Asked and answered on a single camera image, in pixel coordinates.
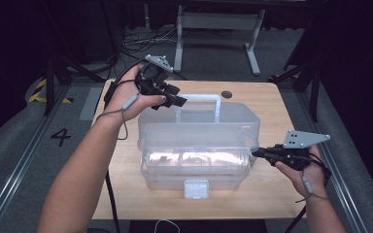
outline table leg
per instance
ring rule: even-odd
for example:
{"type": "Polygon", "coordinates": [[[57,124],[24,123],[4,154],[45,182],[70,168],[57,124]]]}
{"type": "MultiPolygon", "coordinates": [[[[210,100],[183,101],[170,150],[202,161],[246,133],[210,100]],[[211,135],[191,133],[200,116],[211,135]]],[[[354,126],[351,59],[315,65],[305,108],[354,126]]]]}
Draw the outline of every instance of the table leg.
{"type": "Polygon", "coordinates": [[[174,71],[180,72],[183,62],[183,6],[178,7],[177,49],[175,51],[174,71]]]}
{"type": "Polygon", "coordinates": [[[256,20],[255,25],[254,25],[253,37],[251,39],[251,42],[245,44],[245,49],[247,51],[247,56],[248,56],[248,59],[250,60],[250,64],[251,64],[251,69],[253,70],[253,74],[255,76],[259,76],[260,71],[259,71],[258,63],[256,62],[256,58],[255,58],[255,54],[254,54],[254,47],[255,47],[256,38],[258,37],[258,34],[259,34],[259,29],[260,29],[262,21],[263,21],[264,14],[265,14],[265,10],[260,10],[259,11],[258,19],[256,20]]]}

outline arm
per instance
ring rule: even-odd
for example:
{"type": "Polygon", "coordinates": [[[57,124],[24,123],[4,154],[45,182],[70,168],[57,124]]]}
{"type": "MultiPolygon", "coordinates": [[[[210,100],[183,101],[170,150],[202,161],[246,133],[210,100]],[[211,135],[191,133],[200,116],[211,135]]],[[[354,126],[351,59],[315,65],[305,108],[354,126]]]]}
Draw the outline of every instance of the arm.
{"type": "MultiPolygon", "coordinates": [[[[310,153],[320,157],[317,146],[312,146],[310,148],[310,153]]],[[[301,172],[295,171],[281,162],[277,162],[275,166],[292,181],[293,186],[299,194],[304,197],[308,196],[309,193],[301,180],[301,172]]],[[[315,194],[320,197],[327,197],[323,185],[323,173],[320,166],[311,163],[311,165],[305,169],[304,176],[310,182],[315,194]]],[[[306,206],[307,222],[311,232],[346,232],[344,225],[341,223],[341,220],[335,213],[328,199],[311,196],[306,200],[306,206]]]]}
{"type": "MultiPolygon", "coordinates": [[[[122,80],[133,80],[142,68],[135,66],[122,80]]],[[[138,93],[133,82],[120,85],[105,112],[119,110],[138,93]]],[[[159,105],[164,96],[143,96],[124,112],[129,120],[147,107],[159,105]]],[[[41,212],[38,232],[86,232],[98,204],[119,130],[122,113],[100,117],[56,176],[41,212]]]]}

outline dark curtain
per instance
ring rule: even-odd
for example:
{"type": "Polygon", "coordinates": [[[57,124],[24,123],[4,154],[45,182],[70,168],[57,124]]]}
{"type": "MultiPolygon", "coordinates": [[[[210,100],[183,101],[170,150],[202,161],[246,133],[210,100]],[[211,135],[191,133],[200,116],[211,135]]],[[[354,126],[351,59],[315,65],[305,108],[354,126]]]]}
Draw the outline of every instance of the dark curtain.
{"type": "Polygon", "coordinates": [[[32,17],[36,5],[0,1],[0,127],[26,106],[27,88],[43,72],[53,44],[32,17]]]}

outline clear plastic storage box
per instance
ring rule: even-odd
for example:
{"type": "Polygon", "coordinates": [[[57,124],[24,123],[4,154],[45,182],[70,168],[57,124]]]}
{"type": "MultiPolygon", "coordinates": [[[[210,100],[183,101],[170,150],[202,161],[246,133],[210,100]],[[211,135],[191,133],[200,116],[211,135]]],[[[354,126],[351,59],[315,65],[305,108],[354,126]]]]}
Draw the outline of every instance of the clear plastic storage box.
{"type": "Polygon", "coordinates": [[[139,117],[141,172],[152,189],[235,189],[251,170],[259,118],[244,104],[218,95],[184,95],[182,108],[145,109],[139,117]]]}

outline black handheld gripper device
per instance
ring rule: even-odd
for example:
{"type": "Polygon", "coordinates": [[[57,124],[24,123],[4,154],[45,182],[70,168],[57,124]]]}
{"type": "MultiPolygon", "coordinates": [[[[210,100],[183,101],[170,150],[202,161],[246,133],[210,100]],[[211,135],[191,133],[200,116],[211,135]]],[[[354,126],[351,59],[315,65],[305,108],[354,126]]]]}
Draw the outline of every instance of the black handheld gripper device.
{"type": "MultiPolygon", "coordinates": [[[[172,105],[182,107],[187,100],[186,98],[177,96],[180,89],[165,82],[168,79],[166,72],[174,72],[174,68],[168,64],[166,57],[147,55],[145,59],[140,60],[133,66],[142,61],[146,61],[146,63],[134,81],[140,93],[143,95],[164,95],[166,97],[166,101],[163,104],[152,106],[152,108],[158,110],[161,106],[169,108],[172,105]]],[[[119,86],[119,81],[120,78],[113,82],[105,94],[104,100],[106,105],[111,101],[115,90],[119,86]]]]}
{"type": "Polygon", "coordinates": [[[302,171],[312,161],[309,147],[329,139],[329,135],[289,130],[283,144],[277,144],[273,148],[259,148],[252,155],[265,158],[271,166],[280,161],[294,170],[302,171]]]}

